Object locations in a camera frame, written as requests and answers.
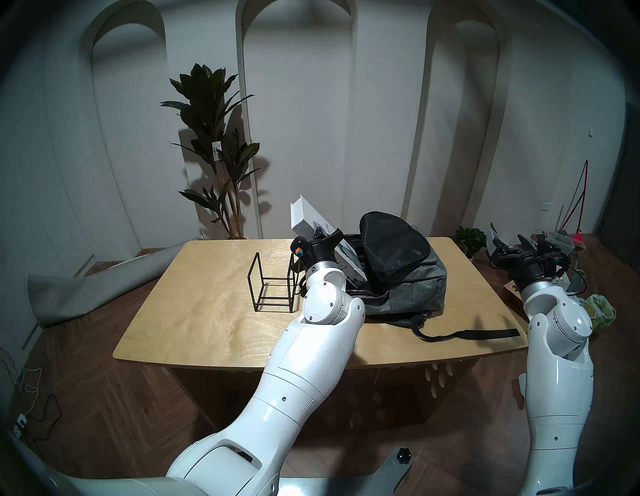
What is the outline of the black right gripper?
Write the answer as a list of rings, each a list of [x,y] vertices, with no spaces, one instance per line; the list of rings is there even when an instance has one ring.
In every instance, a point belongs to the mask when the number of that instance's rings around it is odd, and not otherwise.
[[[516,286],[529,286],[535,282],[549,280],[544,264],[537,260],[537,243],[518,234],[519,246],[501,243],[493,223],[490,223],[490,239],[487,242],[488,259],[498,270],[505,271]]]

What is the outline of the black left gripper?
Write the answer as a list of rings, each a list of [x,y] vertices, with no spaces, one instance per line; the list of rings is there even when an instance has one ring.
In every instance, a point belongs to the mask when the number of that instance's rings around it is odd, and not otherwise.
[[[339,228],[326,237],[322,226],[314,226],[312,241],[299,235],[291,243],[290,251],[302,266],[314,266],[322,262],[337,264],[335,248],[343,240],[344,233]]]

